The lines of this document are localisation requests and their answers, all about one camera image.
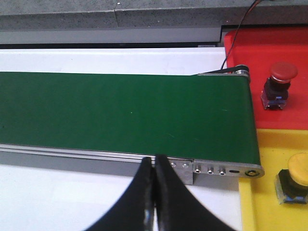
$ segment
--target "white table surface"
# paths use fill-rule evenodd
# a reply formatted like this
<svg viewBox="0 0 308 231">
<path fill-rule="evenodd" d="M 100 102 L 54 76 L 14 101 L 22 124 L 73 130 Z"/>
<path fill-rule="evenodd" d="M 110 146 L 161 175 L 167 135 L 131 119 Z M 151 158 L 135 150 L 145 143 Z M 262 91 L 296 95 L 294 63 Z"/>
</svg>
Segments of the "white table surface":
<svg viewBox="0 0 308 231">
<path fill-rule="evenodd" d="M 0 71 L 193 75 L 219 69 L 224 57 L 224 48 L 0 50 Z M 0 230 L 84 230 L 131 179 L 3 165 L 0 160 Z M 203 187 L 188 189 L 241 231 L 238 179 L 206 176 L 199 184 Z"/>
</svg>

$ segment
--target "screw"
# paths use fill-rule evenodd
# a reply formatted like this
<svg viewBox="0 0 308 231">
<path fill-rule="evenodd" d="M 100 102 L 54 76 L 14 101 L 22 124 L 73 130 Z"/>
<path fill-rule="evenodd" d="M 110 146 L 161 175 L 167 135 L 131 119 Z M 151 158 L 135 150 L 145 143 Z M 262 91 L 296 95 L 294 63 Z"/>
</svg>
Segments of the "screw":
<svg viewBox="0 0 308 231">
<path fill-rule="evenodd" d="M 197 165 L 196 168 L 194 169 L 194 171 L 196 173 L 200 173 L 201 172 L 201 166 L 200 165 Z"/>
<path fill-rule="evenodd" d="M 219 168 L 219 174 L 220 174 L 221 176 L 224 176 L 224 175 L 226 174 L 226 170 L 225 170 L 223 167 L 220 167 L 220 168 Z"/>
<path fill-rule="evenodd" d="M 255 170 L 248 170 L 245 172 L 246 176 L 249 176 L 249 177 L 255 177 L 257 175 L 259 175 L 260 173 L 255 171 Z"/>
<path fill-rule="evenodd" d="M 188 164 L 183 164 L 182 166 L 183 166 L 183 168 L 188 168 L 189 167 Z"/>
<path fill-rule="evenodd" d="M 214 173 L 214 168 L 213 167 L 207 167 L 207 173 L 208 174 L 213 174 Z"/>
</svg>

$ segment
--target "yellow button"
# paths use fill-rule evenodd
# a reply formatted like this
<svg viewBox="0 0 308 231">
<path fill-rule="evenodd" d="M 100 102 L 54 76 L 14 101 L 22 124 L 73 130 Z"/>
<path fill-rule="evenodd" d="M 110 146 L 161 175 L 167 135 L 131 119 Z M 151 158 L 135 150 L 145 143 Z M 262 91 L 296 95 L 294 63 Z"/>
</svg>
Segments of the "yellow button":
<svg viewBox="0 0 308 231">
<path fill-rule="evenodd" d="M 288 168 L 292 179 L 303 186 L 308 186 L 308 153 L 291 156 Z"/>
</svg>

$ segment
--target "red panel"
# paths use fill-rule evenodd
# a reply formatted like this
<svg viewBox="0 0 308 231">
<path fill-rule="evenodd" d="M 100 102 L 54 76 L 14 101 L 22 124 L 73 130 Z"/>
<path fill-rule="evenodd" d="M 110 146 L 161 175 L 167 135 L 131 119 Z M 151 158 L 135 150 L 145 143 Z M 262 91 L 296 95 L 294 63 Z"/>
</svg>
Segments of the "red panel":
<svg viewBox="0 0 308 231">
<path fill-rule="evenodd" d="M 226 52 L 235 31 L 224 39 Z M 287 106 L 283 110 L 264 110 L 261 91 L 276 62 L 297 66 L 291 81 Z M 251 92 L 257 128 L 308 130 L 308 27 L 240 29 L 227 60 L 228 67 L 244 64 L 250 69 Z"/>
</svg>

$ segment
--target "mounting hole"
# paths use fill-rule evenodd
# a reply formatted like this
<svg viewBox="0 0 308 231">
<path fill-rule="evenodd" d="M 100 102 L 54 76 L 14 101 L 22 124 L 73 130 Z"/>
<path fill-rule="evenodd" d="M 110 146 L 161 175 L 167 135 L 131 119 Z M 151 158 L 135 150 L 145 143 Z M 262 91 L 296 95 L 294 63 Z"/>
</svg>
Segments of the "mounting hole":
<svg viewBox="0 0 308 231">
<path fill-rule="evenodd" d="M 229 172 L 230 173 L 240 173 L 240 171 L 238 171 L 238 170 L 230 170 Z"/>
</svg>

